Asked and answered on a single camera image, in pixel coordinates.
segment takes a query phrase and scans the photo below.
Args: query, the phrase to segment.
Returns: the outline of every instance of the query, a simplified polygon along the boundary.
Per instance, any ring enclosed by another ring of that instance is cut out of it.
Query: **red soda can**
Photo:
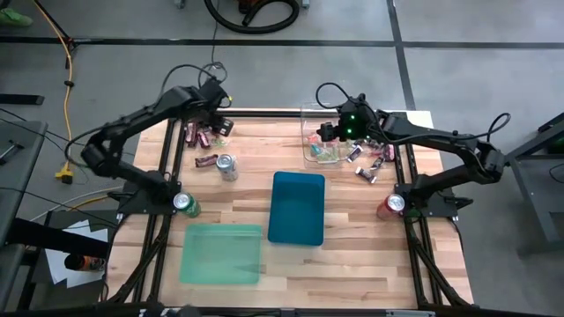
[[[398,218],[401,216],[405,208],[405,200],[401,195],[392,194],[386,197],[378,209],[376,209],[376,216],[382,220]]]

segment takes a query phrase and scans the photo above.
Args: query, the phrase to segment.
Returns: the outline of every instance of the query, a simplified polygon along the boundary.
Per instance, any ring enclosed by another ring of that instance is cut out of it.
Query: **soda can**
[[[376,210],[376,216],[382,220],[400,217],[405,208],[405,200],[401,195],[392,194],[386,197]]]
[[[178,211],[186,214],[188,217],[197,217],[202,212],[200,203],[193,196],[186,193],[176,194],[173,204]]]
[[[223,181],[235,181],[239,177],[239,172],[235,166],[235,157],[228,154],[219,155],[216,162]]]

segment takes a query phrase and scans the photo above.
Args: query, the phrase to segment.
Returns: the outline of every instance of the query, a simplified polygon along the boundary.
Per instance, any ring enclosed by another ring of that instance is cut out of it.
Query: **black hose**
[[[276,24],[270,26],[249,26],[250,22],[253,20],[255,15],[267,4],[281,2],[288,4],[292,7],[292,14],[282,22],[278,22]],[[296,2],[296,0],[259,0],[256,4],[254,4],[247,15],[245,15],[245,19],[242,22],[242,26],[238,26],[235,23],[231,23],[224,19],[222,16],[219,15],[218,11],[213,7],[212,0],[204,0],[205,7],[208,8],[211,16],[218,21],[222,26],[226,27],[227,29],[243,34],[267,34],[267,33],[274,33],[276,31],[280,31],[289,27],[300,14],[300,5]]]

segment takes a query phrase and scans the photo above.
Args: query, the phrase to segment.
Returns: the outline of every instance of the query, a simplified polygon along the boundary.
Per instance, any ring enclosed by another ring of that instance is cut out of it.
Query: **silver can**
[[[235,166],[235,157],[228,154],[221,154],[216,162],[223,181],[235,181],[239,177],[239,172]]]

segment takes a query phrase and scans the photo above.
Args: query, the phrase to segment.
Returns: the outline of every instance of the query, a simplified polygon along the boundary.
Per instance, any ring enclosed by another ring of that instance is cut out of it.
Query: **teal tray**
[[[260,225],[188,225],[181,283],[258,283],[261,235]]]

